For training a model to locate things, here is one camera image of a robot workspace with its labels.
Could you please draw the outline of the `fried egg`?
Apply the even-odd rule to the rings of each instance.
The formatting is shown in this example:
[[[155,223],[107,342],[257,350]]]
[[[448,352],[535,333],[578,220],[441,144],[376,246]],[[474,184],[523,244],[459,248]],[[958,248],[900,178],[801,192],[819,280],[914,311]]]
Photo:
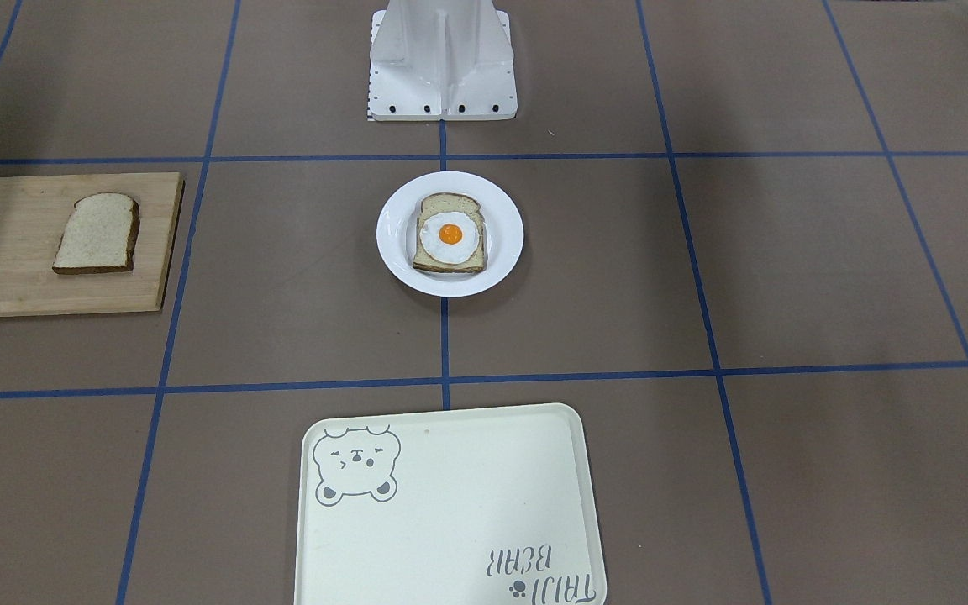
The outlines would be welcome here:
[[[418,227],[418,242],[435,263],[466,263],[480,244],[476,221],[465,212],[438,212]]]

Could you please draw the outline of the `wooden cutting board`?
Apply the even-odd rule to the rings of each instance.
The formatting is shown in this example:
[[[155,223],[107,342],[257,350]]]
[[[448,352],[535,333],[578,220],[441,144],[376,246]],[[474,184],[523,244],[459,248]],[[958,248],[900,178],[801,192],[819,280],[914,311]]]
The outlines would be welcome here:
[[[0,177],[0,317],[158,311],[183,189],[180,172]],[[51,264],[76,202],[101,192],[139,204],[134,268],[54,273]]]

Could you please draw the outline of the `bread slice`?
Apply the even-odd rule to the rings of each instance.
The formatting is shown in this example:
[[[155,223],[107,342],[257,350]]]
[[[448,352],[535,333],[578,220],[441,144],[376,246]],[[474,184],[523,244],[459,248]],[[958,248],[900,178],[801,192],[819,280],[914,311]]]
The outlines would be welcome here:
[[[77,200],[51,270],[58,275],[130,272],[139,236],[139,203],[119,192]]]
[[[438,212],[449,211],[465,212],[479,226],[480,244],[466,263],[457,265],[435,263],[434,258],[431,258],[418,242],[418,227],[422,226],[424,219]],[[420,202],[420,214],[416,219],[416,249],[413,267],[418,271],[434,273],[480,273],[487,268],[487,223],[485,223],[483,214],[481,214],[480,203],[476,199],[461,194],[439,192],[439,194],[427,196]]]

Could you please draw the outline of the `cream bear serving tray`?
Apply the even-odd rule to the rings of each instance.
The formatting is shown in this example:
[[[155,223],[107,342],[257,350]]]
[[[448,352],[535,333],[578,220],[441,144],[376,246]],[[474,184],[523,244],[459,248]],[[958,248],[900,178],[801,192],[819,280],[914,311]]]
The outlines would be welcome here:
[[[565,403],[326,418],[301,441],[296,604],[603,604]]]

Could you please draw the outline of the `white round plate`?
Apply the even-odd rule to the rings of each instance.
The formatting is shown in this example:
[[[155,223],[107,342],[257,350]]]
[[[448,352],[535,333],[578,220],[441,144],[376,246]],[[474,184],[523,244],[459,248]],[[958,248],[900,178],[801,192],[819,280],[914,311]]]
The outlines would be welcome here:
[[[435,273],[412,267],[420,203],[429,194],[461,194],[481,204],[487,265],[480,273]],[[387,269],[406,286],[437,297],[467,297],[496,286],[518,264],[525,230],[518,207],[498,185],[462,171],[415,177],[387,199],[376,222],[376,246]]]

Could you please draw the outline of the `bread slice under egg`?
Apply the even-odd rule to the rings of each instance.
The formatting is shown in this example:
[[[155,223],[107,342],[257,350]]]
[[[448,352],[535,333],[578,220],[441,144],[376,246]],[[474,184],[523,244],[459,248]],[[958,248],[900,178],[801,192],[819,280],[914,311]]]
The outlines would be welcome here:
[[[479,226],[480,244],[466,263],[457,265],[435,263],[434,258],[431,258],[418,242],[418,227],[422,226],[424,219],[438,212],[449,211],[465,212]],[[487,223],[485,223],[483,214],[481,214],[480,203],[476,199],[461,194],[439,192],[439,194],[427,196],[420,202],[420,214],[416,219],[416,249],[413,267],[418,271],[434,273],[480,273],[487,268]]]

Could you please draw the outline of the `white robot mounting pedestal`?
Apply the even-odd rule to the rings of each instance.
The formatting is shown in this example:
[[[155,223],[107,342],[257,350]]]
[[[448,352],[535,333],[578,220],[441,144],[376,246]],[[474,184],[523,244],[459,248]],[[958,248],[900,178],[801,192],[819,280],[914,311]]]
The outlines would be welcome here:
[[[492,1],[391,1],[372,14],[370,34],[369,119],[518,114],[510,17]]]

